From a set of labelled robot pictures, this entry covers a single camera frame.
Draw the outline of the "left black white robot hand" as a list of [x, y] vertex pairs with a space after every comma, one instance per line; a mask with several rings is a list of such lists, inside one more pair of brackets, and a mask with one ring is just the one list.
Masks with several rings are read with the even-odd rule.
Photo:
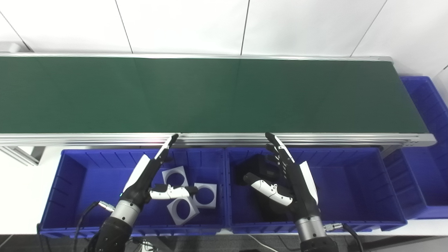
[[153, 179], [166, 161], [169, 149], [177, 141], [179, 134], [173, 134], [162, 145], [153, 159], [145, 165], [140, 176], [131, 184], [120, 196], [120, 200], [125, 200], [138, 206], [141, 210], [150, 200], [172, 200], [182, 197], [194, 196], [199, 189], [195, 186], [169, 184], [158, 184], [152, 187]]

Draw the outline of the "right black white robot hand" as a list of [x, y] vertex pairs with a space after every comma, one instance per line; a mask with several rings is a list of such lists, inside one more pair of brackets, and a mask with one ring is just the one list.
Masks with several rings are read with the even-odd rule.
[[269, 182], [253, 173], [246, 173], [243, 180], [271, 201], [289, 210], [296, 221], [320, 218], [317, 190], [307, 164], [296, 163], [286, 145], [275, 134], [266, 132], [265, 137], [269, 141], [266, 149], [273, 153], [274, 161], [279, 165], [288, 187]]

